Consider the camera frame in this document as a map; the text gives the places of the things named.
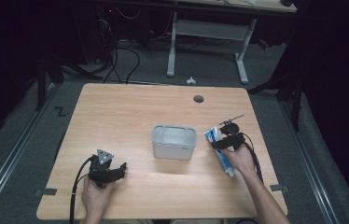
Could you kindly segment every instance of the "black wire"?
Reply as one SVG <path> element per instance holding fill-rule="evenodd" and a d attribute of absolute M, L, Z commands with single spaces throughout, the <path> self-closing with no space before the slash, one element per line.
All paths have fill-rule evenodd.
<path fill-rule="evenodd" d="M 136 56 L 137 56 L 137 65 L 134 67 L 134 69 L 128 74 L 128 76 L 126 77 L 126 81 L 125 81 L 125 84 L 128 84 L 129 83 L 129 77 L 131 76 L 131 74 L 134 72 L 134 70 L 136 70 L 136 68 L 139 66 L 140 64 L 140 56 L 138 53 L 136 53 L 135 51 L 131 50 L 131 49 L 125 49 L 125 50 L 128 50 L 132 53 L 134 53 Z"/>
<path fill-rule="evenodd" d="M 89 157 L 87 160 L 84 161 L 84 163 L 82 163 L 81 167 L 78 170 L 77 176 L 76 176 L 76 180 L 75 180 L 75 184 L 73 185 L 73 189 L 72 189 L 72 198 L 70 201 L 70 217 L 69 217 L 69 223 L 73 224 L 74 220 L 75 220 L 75 203 L 76 203 L 76 191 L 77 191 L 77 184 L 79 182 L 80 179 L 82 179 L 82 177 L 84 177 L 84 175 L 79 178 L 82 169 L 84 168 L 84 166 L 92 160 L 92 157 Z"/>
<path fill-rule="evenodd" d="M 119 53 L 118 53 L 118 43 L 116 44 L 115 46 L 115 52 L 116 52 L 116 60 L 114 61 L 114 64 L 113 64 L 113 68 L 111 68 L 111 70 L 107 73 L 107 76 L 105 76 L 105 80 L 103 81 L 103 83 L 105 83 L 108 79 L 108 77 L 110 76 L 110 74 L 114 71 L 118 80 L 119 80 L 119 84 L 122 83 L 121 81 L 121 78 L 119 77 L 119 74 L 117 73 L 117 70 L 116 70 L 116 66 L 117 66 L 117 61 L 119 60 Z"/>

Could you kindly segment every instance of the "dark background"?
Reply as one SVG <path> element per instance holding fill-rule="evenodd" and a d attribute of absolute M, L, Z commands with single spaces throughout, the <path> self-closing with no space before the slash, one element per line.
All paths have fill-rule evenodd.
<path fill-rule="evenodd" d="M 311 49 L 307 43 L 315 43 L 306 57 L 308 66 L 303 69 L 303 91 L 349 185 L 349 3 L 314 0 L 308 5 L 306 2 L 296 2 L 301 15 L 335 13 L 329 14 L 327 22 L 312 23 L 303 29 L 295 29 L 292 23 L 272 25 L 274 21 L 262 20 L 253 40 L 264 39 L 270 45 L 288 42 L 289 48 L 280 64 L 293 66 L 300 65 L 305 51 Z M 42 54 L 56 52 L 74 63 L 86 63 L 100 57 L 102 43 L 94 29 L 93 10 L 91 5 L 80 10 L 80 7 L 67 4 L 54 7 L 26 1 L 0 1 L 0 127 L 35 79 L 37 62 Z M 149 16 L 157 15 L 144 10 L 142 19 L 134 21 L 143 24 L 137 26 L 140 30 L 127 31 L 131 32 L 128 35 L 142 43 L 148 41 L 148 29 L 161 27 L 148 22 Z M 288 37 L 294 31 L 296 39 L 290 40 Z"/>

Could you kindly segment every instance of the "gray carpet floor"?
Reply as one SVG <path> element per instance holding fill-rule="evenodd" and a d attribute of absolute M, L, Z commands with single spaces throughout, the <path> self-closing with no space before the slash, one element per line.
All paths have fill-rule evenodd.
<path fill-rule="evenodd" d="M 192 43 L 179 44 L 174 77 L 166 76 L 169 47 L 164 43 L 164 41 L 155 42 L 155 45 L 149 48 L 130 41 L 120 43 L 122 47 L 136 51 L 140 57 L 139 66 L 130 77 L 131 83 L 188 85 L 187 79 L 193 77 L 197 86 L 251 89 L 269 80 L 286 48 L 286 45 L 282 45 L 264 50 L 259 46 L 250 45 L 244 57 L 249 83 L 242 85 L 231 52 L 237 49 L 239 43 L 230 42 L 216 49 L 209 44 L 198 45 L 193 49 L 186 49 L 193 47 Z M 136 66 L 137 57 L 124 49 L 119 49 L 118 55 L 116 70 L 124 80 Z M 91 63 L 82 66 L 91 70 L 99 65 Z M 68 222 L 39 220 L 35 213 L 41 196 L 36 196 L 35 193 L 47 184 L 55 153 L 72 117 L 77 98 L 83 85 L 89 82 L 96 81 L 65 75 L 65 82 L 58 86 L 55 92 L 51 92 L 52 97 L 49 98 L 34 131 L 25 143 L 21 158 L 10 171 L 11 175 L 0 192 L 0 223 Z M 109 85 L 117 82 L 119 82 L 117 77 L 111 74 L 106 83 Z M 16 146 L 22 131 L 35 115 L 36 97 L 37 85 L 34 84 L 7 117 L 6 124 L 0 131 L 0 168 L 12 148 Z M 316 199 L 311 180 L 302 165 L 302 156 L 294 131 L 288 124 L 288 117 L 283 110 L 287 105 L 291 105 L 291 102 L 277 102 L 274 91 L 250 95 L 250 98 L 279 183 L 288 188 L 284 193 L 288 218 L 292 223 L 325 223 L 324 213 Z M 338 222 L 349 223 L 349 188 L 328 152 L 314 122 L 307 99 L 303 97 L 301 103 L 300 132 L 297 134 L 307 148 Z M 63 108 L 65 116 L 58 116 L 58 106 Z M 237 220 L 232 219 L 230 223 L 235 223 Z"/>

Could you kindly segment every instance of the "power cord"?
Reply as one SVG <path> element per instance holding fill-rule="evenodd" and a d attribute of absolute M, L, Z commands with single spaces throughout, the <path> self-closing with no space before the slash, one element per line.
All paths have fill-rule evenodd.
<path fill-rule="evenodd" d="M 69 224 L 73 224 L 74 220 L 75 220 L 75 205 L 76 205 L 77 185 L 78 185 L 78 182 L 84 177 L 84 175 L 81 178 L 79 178 L 79 176 L 80 176 L 82 170 L 84 169 L 84 166 L 91 160 L 92 160 L 92 157 L 87 158 L 87 160 L 84 161 L 84 163 L 82 163 L 82 165 L 79 168 L 79 171 L 77 173 L 75 184 L 73 185 L 73 189 L 72 189 L 72 198 L 71 198 L 71 202 L 70 202 Z"/>

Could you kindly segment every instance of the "wooden table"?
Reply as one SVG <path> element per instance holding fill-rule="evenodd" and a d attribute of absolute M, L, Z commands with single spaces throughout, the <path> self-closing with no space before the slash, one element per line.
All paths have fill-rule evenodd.
<path fill-rule="evenodd" d="M 204 98 L 194 102 L 195 95 Z M 253 141 L 265 186 L 278 181 L 247 91 L 241 88 L 87 84 L 79 96 L 47 188 L 37 210 L 40 219 L 68 219 L 71 189 L 81 164 L 96 149 L 114 154 L 111 168 L 127 162 L 104 218 L 256 217 L 242 176 L 224 173 L 204 133 L 225 119 L 235 120 Z M 198 142 L 191 160 L 153 156 L 157 124 L 194 128 Z M 88 172 L 89 165 L 83 173 Z M 76 218 L 86 216 L 78 184 Z M 282 192 L 272 192 L 287 213 Z"/>

